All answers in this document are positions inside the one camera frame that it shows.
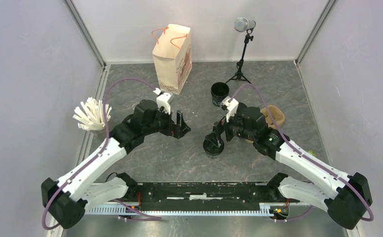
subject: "white wall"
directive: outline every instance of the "white wall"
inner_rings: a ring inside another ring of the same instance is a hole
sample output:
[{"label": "white wall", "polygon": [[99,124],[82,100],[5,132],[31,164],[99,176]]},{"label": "white wall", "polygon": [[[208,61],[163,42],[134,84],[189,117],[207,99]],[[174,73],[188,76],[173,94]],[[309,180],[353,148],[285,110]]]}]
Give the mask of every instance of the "white wall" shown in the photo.
[{"label": "white wall", "polygon": [[191,27],[193,60],[241,58],[245,34],[233,28],[240,16],[257,22],[246,59],[295,59],[327,0],[74,2],[106,61],[152,62],[151,31],[169,23]]},{"label": "white wall", "polygon": [[383,1],[338,1],[301,65],[334,166],[365,175],[383,236]]},{"label": "white wall", "polygon": [[75,163],[100,67],[63,1],[0,1],[0,237],[41,237],[40,184]]}]

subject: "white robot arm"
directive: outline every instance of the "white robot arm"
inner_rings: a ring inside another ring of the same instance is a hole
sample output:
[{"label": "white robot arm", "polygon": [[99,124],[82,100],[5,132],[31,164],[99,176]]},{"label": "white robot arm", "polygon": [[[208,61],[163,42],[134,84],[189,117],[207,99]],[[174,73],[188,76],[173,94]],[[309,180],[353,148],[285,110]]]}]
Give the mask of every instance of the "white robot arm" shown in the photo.
[{"label": "white robot arm", "polygon": [[[159,89],[154,93],[158,95],[156,102],[142,100],[135,107],[133,114],[114,127],[109,140],[104,141],[82,163],[56,181],[48,178],[42,183],[44,206],[47,206],[57,190],[62,189],[48,211],[64,229],[75,225],[86,211],[126,194],[128,186],[118,177],[100,185],[92,184],[112,164],[141,145],[145,136],[159,132],[179,139],[190,131],[180,111],[177,111],[177,123],[171,119],[169,102],[172,93],[161,92]],[[76,172],[76,178],[69,181]]]},{"label": "white robot arm", "polygon": [[355,227],[366,212],[366,207],[346,183],[353,186],[370,206],[370,189],[363,175],[355,173],[350,176],[304,151],[286,135],[269,128],[260,108],[247,107],[229,97],[223,100],[221,106],[227,114],[214,124],[213,131],[206,136],[203,147],[207,153],[218,155],[222,152],[223,132],[227,141],[233,137],[253,141],[259,153],[293,168],[313,183],[297,181],[279,173],[268,184],[278,191],[279,196],[316,206],[347,229]]}]

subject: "tripod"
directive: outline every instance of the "tripod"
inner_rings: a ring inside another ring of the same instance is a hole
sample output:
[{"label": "tripod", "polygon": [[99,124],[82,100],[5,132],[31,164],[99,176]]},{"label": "tripod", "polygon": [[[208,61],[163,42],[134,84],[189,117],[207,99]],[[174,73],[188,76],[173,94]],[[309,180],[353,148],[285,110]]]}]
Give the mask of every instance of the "tripod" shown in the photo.
[{"label": "tripod", "polygon": [[254,36],[250,36],[252,32],[253,32],[252,30],[247,30],[247,35],[245,36],[245,40],[244,40],[244,50],[242,51],[242,56],[239,62],[236,63],[237,72],[235,73],[235,75],[233,75],[233,77],[231,77],[225,83],[228,83],[230,80],[238,80],[238,81],[246,81],[251,84],[251,82],[244,76],[244,73],[242,73],[241,69],[242,69],[242,65],[244,65],[244,55],[245,55],[245,50],[247,49],[247,44],[250,42],[250,40],[253,41],[254,39]]}]

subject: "bag handle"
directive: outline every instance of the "bag handle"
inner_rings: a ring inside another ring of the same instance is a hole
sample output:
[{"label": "bag handle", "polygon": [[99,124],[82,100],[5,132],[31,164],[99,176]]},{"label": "bag handle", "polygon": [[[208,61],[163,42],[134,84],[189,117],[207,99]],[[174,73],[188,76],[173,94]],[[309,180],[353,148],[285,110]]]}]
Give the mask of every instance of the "bag handle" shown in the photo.
[{"label": "bag handle", "polygon": [[152,36],[156,39],[156,44],[158,44],[158,39],[157,39],[156,36],[153,34],[153,32],[154,32],[154,31],[159,31],[159,30],[164,30],[164,34],[165,34],[165,30],[167,30],[167,29],[168,29],[168,26],[165,27],[165,28],[160,28],[160,29],[153,30],[153,31],[151,32]]},{"label": "bag handle", "polygon": [[175,37],[175,38],[172,38],[172,39],[170,40],[170,43],[171,43],[172,45],[176,46],[177,48],[181,49],[180,47],[178,47],[177,45],[175,45],[175,44],[173,43],[173,40],[175,40],[175,39],[180,39],[180,38],[184,38],[184,37],[187,37],[188,35],[189,35],[189,34],[186,34],[185,36],[181,36],[181,37]]}]

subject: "purple cable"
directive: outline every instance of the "purple cable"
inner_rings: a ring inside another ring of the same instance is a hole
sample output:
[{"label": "purple cable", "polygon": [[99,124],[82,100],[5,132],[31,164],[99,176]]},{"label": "purple cable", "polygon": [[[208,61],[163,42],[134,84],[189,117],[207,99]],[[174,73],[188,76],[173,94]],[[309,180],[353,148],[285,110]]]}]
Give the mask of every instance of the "purple cable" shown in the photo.
[{"label": "purple cable", "polygon": [[286,144],[291,147],[293,149],[294,152],[296,152],[297,154],[301,155],[303,158],[307,159],[309,162],[313,163],[314,165],[318,166],[319,168],[321,168],[322,170],[328,172],[329,174],[331,174],[334,178],[340,180],[341,182],[343,182],[345,185],[347,185],[347,187],[349,187],[354,194],[356,194],[356,196],[360,199],[360,201],[362,202],[362,204],[364,205],[364,207],[366,208],[367,212],[369,213],[369,218],[364,218],[362,217],[361,220],[363,221],[373,221],[374,220],[374,215],[373,215],[373,212],[372,210],[370,209],[369,205],[367,204],[367,202],[365,201],[365,199],[362,197],[362,195],[349,183],[347,182],[346,180],[342,179],[341,177],[339,177],[336,173],[334,173],[333,171],[329,170],[328,168],[326,168],[325,166],[321,165],[320,163],[312,160],[311,158],[309,158],[308,156],[306,155],[302,155],[302,152],[300,152],[298,149],[296,149],[296,147],[294,147],[287,139],[286,137],[284,136],[283,132],[282,132],[282,129],[277,125],[276,121],[274,120],[273,118],[273,115],[271,114],[270,112],[270,109],[268,108],[267,106],[267,102],[265,101],[262,93],[253,85],[253,84],[249,84],[249,83],[246,83],[244,85],[242,85],[240,88],[238,88],[238,90],[236,90],[236,92],[232,95],[232,97],[230,98],[229,101],[232,101],[232,99],[237,95],[237,93],[242,90],[244,87],[246,86],[250,86],[252,88],[254,88],[258,94],[258,96],[260,97],[260,99],[262,100],[264,106],[266,107],[267,109],[267,113],[268,113],[268,116],[270,116],[271,118],[271,121],[274,123],[274,125],[276,126],[277,128],[277,131],[280,133],[280,136],[283,138],[283,140],[286,142]]},{"label": "purple cable", "polygon": [[[139,79],[139,78],[124,78],[124,79],[121,79],[121,80],[118,80],[117,82],[115,82],[106,92],[106,94],[104,95],[103,97],[103,105],[106,105],[107,104],[107,97],[109,96],[109,93],[111,91],[111,89],[119,84],[120,82],[122,81],[125,81],[125,80],[136,80],[136,81],[140,81],[144,84],[146,84],[147,86],[149,86],[152,90],[155,90],[155,87],[152,86],[151,84],[149,84],[148,82],[142,80],[142,79]],[[106,129],[106,139],[105,139],[105,142],[104,142],[104,145],[103,147],[101,148],[101,150],[91,159],[89,160],[85,165],[83,165],[79,170],[77,170],[73,175],[71,175],[71,177],[69,177],[69,179],[62,185],[58,188],[58,190],[52,195],[52,197],[50,198],[50,200],[48,201],[48,203],[46,204],[46,207],[45,207],[45,210],[43,211],[43,214],[42,214],[42,226],[45,230],[53,230],[54,228],[58,227],[59,226],[59,223],[50,227],[50,226],[47,226],[46,225],[46,215],[49,211],[49,208],[52,204],[52,202],[55,200],[56,196],[58,196],[59,192],[61,192],[69,183],[72,182],[72,180],[78,175],[80,174],[85,168],[87,168],[92,162],[94,162],[97,157],[104,151],[104,149],[107,147],[108,143],[109,143],[109,139],[110,139],[110,131],[109,131],[109,126],[108,126],[108,121],[107,121],[107,116],[106,116],[106,106],[103,107],[103,116],[104,116],[104,124],[105,124],[105,129]]]},{"label": "purple cable", "polygon": [[313,206],[310,206],[308,211],[306,211],[304,214],[300,215],[300,216],[297,216],[297,217],[293,217],[293,218],[290,218],[290,219],[285,219],[285,220],[274,220],[275,222],[289,222],[289,221],[296,221],[296,220],[299,220],[301,218],[304,218],[306,216],[308,216],[310,214],[310,212],[312,212],[313,210]]},{"label": "purple cable", "polygon": [[140,212],[140,211],[138,211],[138,210],[135,210],[135,209],[131,208],[130,206],[126,205],[125,203],[123,203],[123,202],[121,202],[121,201],[119,201],[119,200],[117,200],[117,199],[114,199],[113,201],[115,201],[115,202],[121,204],[122,206],[126,207],[127,209],[129,209],[129,210],[132,211],[132,212],[135,212],[136,214],[139,214],[139,215],[141,215],[141,216],[148,217],[148,219],[126,219],[126,221],[159,221],[159,220],[162,219],[162,218],[159,217],[159,216],[150,216],[150,215],[147,215],[147,214],[145,214],[145,213],[142,213],[142,212]]}]

